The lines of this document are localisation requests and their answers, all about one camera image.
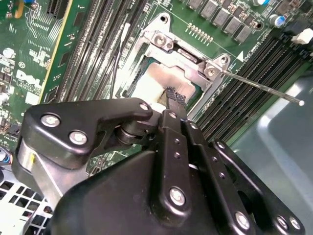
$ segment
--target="metal lever arm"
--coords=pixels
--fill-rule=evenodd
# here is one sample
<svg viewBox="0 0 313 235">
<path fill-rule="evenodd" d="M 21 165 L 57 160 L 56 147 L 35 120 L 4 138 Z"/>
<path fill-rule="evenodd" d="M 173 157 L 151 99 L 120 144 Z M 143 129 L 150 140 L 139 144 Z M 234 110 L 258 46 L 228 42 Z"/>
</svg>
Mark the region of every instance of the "metal lever arm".
<svg viewBox="0 0 313 235">
<path fill-rule="evenodd" d="M 42 120 L 46 115 L 56 117 L 60 124 L 47 126 Z M 152 109 L 137 98 L 37 105 L 24 115 L 20 143 L 23 139 L 28 147 L 56 164 L 78 169 L 89 157 L 107 151 L 106 143 L 116 126 L 151 116 Z M 73 141 L 73 132 L 83 133 L 86 142 Z"/>
<path fill-rule="evenodd" d="M 24 115 L 12 170 L 54 207 L 87 178 L 90 157 L 130 146 L 117 138 L 117 126 L 149 120 L 152 113 L 137 98 L 33 106 Z M 80 136 L 73 139 L 73 132 Z"/>
</svg>

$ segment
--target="green circuit board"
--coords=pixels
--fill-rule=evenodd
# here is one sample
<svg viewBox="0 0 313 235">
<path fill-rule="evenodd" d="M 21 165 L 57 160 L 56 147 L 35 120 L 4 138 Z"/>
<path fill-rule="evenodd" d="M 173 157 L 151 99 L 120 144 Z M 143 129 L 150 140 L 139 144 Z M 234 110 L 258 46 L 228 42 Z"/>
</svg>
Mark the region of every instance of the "green circuit board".
<svg viewBox="0 0 313 235">
<path fill-rule="evenodd" d="M 12 7 L 6 8 L 8 2 Z M 78 0 L 72 4 L 69 1 L 68 12 L 62 19 L 56 19 L 47 14 L 48 0 L 32 4 L 0 1 L 0 85 L 5 86 L 4 91 L 10 97 L 0 108 L 1 145 L 15 147 L 24 112 L 40 103 L 60 34 L 68 39 L 68 47 L 75 43 L 83 22 L 76 27 L 73 22 L 76 12 L 87 11 L 83 2 Z"/>
<path fill-rule="evenodd" d="M 197 7 L 193 7 L 194 1 L 190 0 L 149 0 L 122 53 L 121 64 L 127 59 L 141 30 L 160 13 L 166 12 L 171 17 L 171 32 L 209 58 L 222 53 L 229 54 L 231 64 L 228 70 L 236 72 L 272 31 L 273 26 L 269 24 L 268 18 L 272 14 L 279 14 L 282 11 L 281 4 L 286 0 L 270 1 L 266 6 L 254 6 L 251 0 L 233 0 L 225 4 L 226 1 L 216 1 L 217 9 L 227 10 L 229 17 L 236 14 L 242 27 L 249 28 L 245 40 L 227 33 L 225 24 L 214 25 L 212 20 L 203 16 L 209 0 L 198 1 L 200 4 Z M 25 110 L 31 105 L 50 102 L 59 92 L 66 72 L 75 66 L 71 64 L 71 58 L 82 40 L 82 29 L 88 22 L 93 24 L 91 19 L 87 19 L 87 12 L 95 10 L 101 3 L 70 0 L 64 16 L 60 18 L 47 14 L 50 2 L 36 0 L 24 4 L 18 0 L 0 1 L 0 71 L 3 76 L 9 76 L 0 85 L 6 86 L 10 96 L 8 103 L 0 108 L 0 144 L 10 149 L 15 147 L 18 135 L 12 127 L 21 125 Z M 114 1 L 112 7 L 119 2 L 122 1 Z M 283 14 L 286 22 L 293 21 L 299 15 L 311 18 L 311 10 L 305 14 L 298 10 L 304 0 L 289 2 L 288 10 Z M 116 44 L 117 40 L 113 40 L 110 46 Z M 84 74 L 92 72 L 95 76 L 89 78 L 82 75 L 85 80 L 92 80 L 78 83 L 77 93 L 72 95 L 72 100 L 77 100 L 77 97 L 85 97 L 87 100 L 95 98 L 101 78 L 109 66 L 109 63 L 103 63 L 98 70 L 90 68 L 89 71 L 87 68 Z M 91 84 L 89 90 L 85 89 L 86 84 Z M 64 92 L 70 86 L 71 83 L 66 83 Z M 97 98 L 107 97 L 109 88 L 106 86 Z"/>
</svg>

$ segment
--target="black metal bracket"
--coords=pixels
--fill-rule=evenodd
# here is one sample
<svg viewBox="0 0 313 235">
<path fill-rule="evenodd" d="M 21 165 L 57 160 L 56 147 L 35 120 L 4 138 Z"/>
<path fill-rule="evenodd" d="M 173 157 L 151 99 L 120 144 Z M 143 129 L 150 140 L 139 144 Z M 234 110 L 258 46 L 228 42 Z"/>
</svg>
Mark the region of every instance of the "black metal bracket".
<svg viewBox="0 0 313 235">
<path fill-rule="evenodd" d="M 42 163 L 37 169 L 48 177 L 47 166 L 66 175 L 90 157 L 144 146 L 70 190 L 63 187 L 51 234 L 101 234 L 113 227 L 118 234 L 304 234 L 300 220 L 225 143 L 208 145 L 187 120 L 182 99 L 171 89 L 166 94 L 162 114 L 136 98 L 38 105 L 25 113 L 23 149 L 16 155 L 35 152 Z M 56 117 L 57 125 L 44 124 L 45 115 Z M 71 141 L 73 131 L 87 141 Z"/>
<path fill-rule="evenodd" d="M 77 169 L 90 157 L 121 146 L 114 137 L 117 126 L 148 120 L 152 114 L 149 105 L 137 98 L 36 105 L 25 112 L 19 142 L 23 139 L 38 154 L 62 167 Z M 45 115 L 56 117 L 60 124 L 44 125 Z M 74 131 L 85 134 L 86 143 L 73 143 L 69 135 Z"/>
</svg>

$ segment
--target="screw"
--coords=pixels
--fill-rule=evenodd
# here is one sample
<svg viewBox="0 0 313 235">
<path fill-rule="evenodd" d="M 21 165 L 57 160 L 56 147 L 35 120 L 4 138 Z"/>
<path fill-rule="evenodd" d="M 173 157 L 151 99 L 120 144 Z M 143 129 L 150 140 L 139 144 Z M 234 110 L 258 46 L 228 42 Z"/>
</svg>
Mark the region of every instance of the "screw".
<svg viewBox="0 0 313 235">
<path fill-rule="evenodd" d="M 194 123 L 190 123 L 191 127 L 197 129 L 198 127 Z"/>
<path fill-rule="evenodd" d="M 237 220 L 238 224 L 240 225 L 240 227 L 242 227 L 245 230 L 248 230 L 250 228 L 250 223 L 244 214 L 242 214 L 241 212 L 238 211 L 235 213 L 235 216 L 236 216 L 236 220 Z"/>
<path fill-rule="evenodd" d="M 166 47 L 167 47 L 168 49 L 172 49 L 172 48 L 174 47 L 174 45 L 173 45 L 173 43 L 168 43 L 168 44 L 166 45 Z"/>
<path fill-rule="evenodd" d="M 155 44 L 158 47 L 163 47 L 166 44 L 166 38 L 163 35 L 156 35 Z"/>
<path fill-rule="evenodd" d="M 69 139 L 77 145 L 83 145 L 87 142 L 87 136 L 81 131 L 73 131 L 70 133 Z"/>
<path fill-rule="evenodd" d="M 289 220 L 290 220 L 291 224 L 294 226 L 295 229 L 298 229 L 298 230 L 301 229 L 300 224 L 298 223 L 298 221 L 296 221 L 295 218 L 290 217 Z"/>
<path fill-rule="evenodd" d="M 173 113 L 173 112 L 170 112 L 169 115 L 170 115 L 172 118 L 176 118 L 176 114 Z"/>
<path fill-rule="evenodd" d="M 178 188 L 171 188 L 170 198 L 177 206 L 182 206 L 185 204 L 185 196 Z"/>
<path fill-rule="evenodd" d="M 60 125 L 60 120 L 54 115 L 44 115 L 40 120 L 43 125 L 48 127 L 56 127 Z"/>
<path fill-rule="evenodd" d="M 278 216 L 277 221 L 285 230 L 288 229 L 288 225 L 282 217 Z"/>
<path fill-rule="evenodd" d="M 148 106 L 145 104 L 145 103 L 140 103 L 140 107 L 143 109 L 143 110 L 148 110 Z"/>
<path fill-rule="evenodd" d="M 224 146 L 221 142 L 217 142 L 217 145 L 218 145 L 220 148 L 225 148 L 225 146 Z"/>
</svg>

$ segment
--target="electronic component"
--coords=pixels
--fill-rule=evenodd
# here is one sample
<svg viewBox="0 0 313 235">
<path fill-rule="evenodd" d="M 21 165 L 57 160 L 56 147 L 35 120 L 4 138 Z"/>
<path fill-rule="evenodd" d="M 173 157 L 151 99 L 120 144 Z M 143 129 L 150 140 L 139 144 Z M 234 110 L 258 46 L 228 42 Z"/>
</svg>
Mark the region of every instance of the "electronic component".
<svg viewBox="0 0 313 235">
<path fill-rule="evenodd" d="M 46 103 L 51 103 L 53 100 L 55 100 L 56 95 L 57 95 L 57 91 L 58 91 L 59 87 L 54 88 L 47 96 L 45 102 Z"/>
<path fill-rule="evenodd" d="M 286 18 L 284 16 L 278 16 L 274 14 L 269 17 L 268 21 L 272 26 L 276 28 L 280 28 L 281 26 L 285 24 Z"/>
<path fill-rule="evenodd" d="M 237 36 L 235 37 L 235 39 L 240 42 L 240 43 L 243 43 L 247 38 L 248 36 L 251 34 L 252 32 L 252 29 L 248 26 L 244 26 L 240 31 L 239 33 L 237 34 Z"/>
<path fill-rule="evenodd" d="M 292 0 L 290 2 L 290 6 L 294 7 L 294 8 L 297 8 L 299 7 L 299 4 L 300 4 L 300 0 Z"/>
<path fill-rule="evenodd" d="M 216 26 L 222 26 L 229 16 L 229 12 L 225 9 L 220 9 L 219 13 L 216 15 L 213 24 Z"/>
<path fill-rule="evenodd" d="M 285 15 L 289 10 L 290 10 L 289 2 L 284 0 L 278 5 L 276 12 L 280 15 Z"/>
<path fill-rule="evenodd" d="M 217 2 L 209 0 L 205 5 L 204 9 L 202 10 L 201 15 L 207 19 L 210 19 L 217 7 L 218 7 Z"/>
<path fill-rule="evenodd" d="M 7 93 L 0 93 L 0 105 L 3 105 L 9 101 L 9 95 Z"/>
<path fill-rule="evenodd" d="M 61 58 L 61 60 L 60 60 L 60 66 L 61 65 L 63 65 L 64 63 L 66 63 L 67 61 L 68 61 L 68 59 L 69 59 L 69 57 L 70 57 L 70 52 L 68 51 L 68 52 L 65 52 L 63 55 L 62 55 L 62 58 Z"/>
<path fill-rule="evenodd" d="M 189 5 L 192 9 L 196 10 L 196 9 L 200 6 L 201 3 L 202 3 L 202 0 L 190 0 L 190 1 L 188 2 L 188 5 Z"/>
<path fill-rule="evenodd" d="M 298 35 L 293 36 L 291 41 L 293 41 L 296 44 L 305 45 L 305 44 L 308 44 L 312 38 L 313 38 L 313 30 L 310 28 L 306 28 Z"/>
<path fill-rule="evenodd" d="M 19 137 L 20 130 L 21 127 L 19 125 L 12 124 L 6 133 L 12 137 L 17 138 Z"/>
<path fill-rule="evenodd" d="M 85 13 L 83 11 L 77 12 L 75 16 L 75 21 L 73 26 L 79 26 L 81 25 L 83 19 L 84 19 Z"/>
<path fill-rule="evenodd" d="M 5 160 L 6 158 L 6 153 L 0 149 L 0 162 L 3 162 L 3 160 Z"/>
<path fill-rule="evenodd" d="M 244 11 L 241 6 L 238 6 L 237 9 L 234 11 L 233 16 L 239 18 L 240 14 Z"/>
<path fill-rule="evenodd" d="M 268 3 L 269 0 L 253 0 L 253 5 L 255 6 L 267 5 Z"/>
<path fill-rule="evenodd" d="M 61 19 L 65 14 L 67 4 L 68 0 L 50 0 L 47 13 L 56 19 Z"/>
<path fill-rule="evenodd" d="M 0 93 L 6 92 L 6 85 L 0 84 Z"/>
<path fill-rule="evenodd" d="M 0 119 L 0 130 L 3 130 L 8 125 L 8 121 L 4 117 L 0 117 Z"/>
<path fill-rule="evenodd" d="M 250 25 L 253 20 L 254 20 L 254 16 L 248 15 L 248 17 L 245 19 L 245 24 Z"/>
<path fill-rule="evenodd" d="M 5 82 L 7 82 L 7 83 L 11 83 L 12 75 L 5 73 L 5 74 L 4 74 L 4 77 L 3 77 L 3 80 L 4 80 Z"/>
<path fill-rule="evenodd" d="M 303 17 L 298 17 L 294 21 L 288 23 L 288 25 L 283 29 L 287 34 L 297 35 L 301 33 L 304 29 L 309 27 L 309 22 Z"/>
<path fill-rule="evenodd" d="M 233 17 L 230 22 L 226 25 L 224 31 L 228 34 L 234 34 L 237 28 L 240 26 L 241 22 L 236 17 Z"/>
<path fill-rule="evenodd" d="M 300 10 L 304 13 L 308 13 L 312 9 L 312 6 L 313 4 L 310 1 L 305 0 L 300 6 Z"/>
<path fill-rule="evenodd" d="M 224 2 L 222 3 L 222 7 L 227 9 L 229 7 L 229 5 L 231 4 L 232 0 L 224 0 Z"/>
</svg>

